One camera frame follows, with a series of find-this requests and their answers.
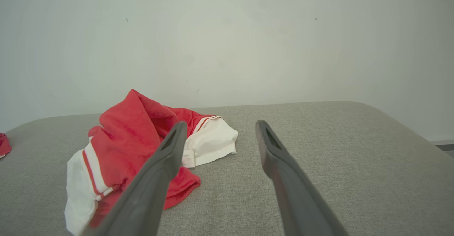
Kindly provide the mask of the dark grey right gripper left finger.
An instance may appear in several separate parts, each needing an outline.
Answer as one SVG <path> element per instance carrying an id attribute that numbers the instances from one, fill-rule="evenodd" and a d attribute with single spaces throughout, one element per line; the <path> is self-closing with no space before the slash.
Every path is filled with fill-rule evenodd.
<path id="1" fill-rule="evenodd" d="M 156 236 L 167 191 L 177 176 L 188 126 L 176 123 L 99 225 L 84 236 Z"/>

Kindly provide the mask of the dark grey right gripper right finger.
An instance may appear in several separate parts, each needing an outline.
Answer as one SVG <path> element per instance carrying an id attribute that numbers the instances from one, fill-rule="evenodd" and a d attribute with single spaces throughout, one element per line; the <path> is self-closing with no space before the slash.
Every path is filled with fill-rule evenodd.
<path id="1" fill-rule="evenodd" d="M 286 236 L 348 236 L 347 230 L 271 126 L 256 122 L 261 164 L 273 181 Z"/>

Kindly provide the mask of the red white-sleeved t-shirt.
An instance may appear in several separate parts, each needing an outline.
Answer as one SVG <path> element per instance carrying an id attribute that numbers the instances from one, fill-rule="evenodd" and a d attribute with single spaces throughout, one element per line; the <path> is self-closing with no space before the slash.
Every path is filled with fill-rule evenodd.
<path id="1" fill-rule="evenodd" d="M 200 186 L 190 171 L 236 153 L 238 131 L 221 116 L 167 107 L 131 90 L 89 130 L 89 144 L 67 162 L 67 230 L 81 236 L 113 208 L 145 162 L 178 122 L 187 124 L 182 164 L 170 181 L 164 209 L 181 203 Z"/>

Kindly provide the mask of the red shorts with white stripe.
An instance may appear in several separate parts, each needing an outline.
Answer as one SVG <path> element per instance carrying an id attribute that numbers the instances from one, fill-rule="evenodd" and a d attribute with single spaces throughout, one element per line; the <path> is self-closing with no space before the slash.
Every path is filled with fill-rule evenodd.
<path id="1" fill-rule="evenodd" d="M 0 159 L 9 154 L 12 147 L 9 143 L 8 136 L 5 133 L 0 133 Z"/>

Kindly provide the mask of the grey fabric sofa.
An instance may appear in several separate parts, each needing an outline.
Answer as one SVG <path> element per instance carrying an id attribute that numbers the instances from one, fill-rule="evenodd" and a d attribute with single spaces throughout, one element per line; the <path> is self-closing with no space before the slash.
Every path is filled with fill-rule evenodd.
<path id="1" fill-rule="evenodd" d="M 163 212 L 159 235 L 283 235 L 256 121 L 267 121 L 350 235 L 454 236 L 454 157 L 356 102 L 199 108 L 239 132 L 237 153 L 194 168 L 201 186 Z M 98 114 L 44 118 L 6 134 L 0 236 L 68 236 L 66 164 Z"/>

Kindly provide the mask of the dark wall baseboard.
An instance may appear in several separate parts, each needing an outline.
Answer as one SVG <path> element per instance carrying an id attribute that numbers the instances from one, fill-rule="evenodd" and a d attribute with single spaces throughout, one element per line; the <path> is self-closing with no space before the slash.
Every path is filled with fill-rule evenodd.
<path id="1" fill-rule="evenodd" d="M 454 151 L 454 140 L 433 141 L 431 143 L 445 152 Z"/>

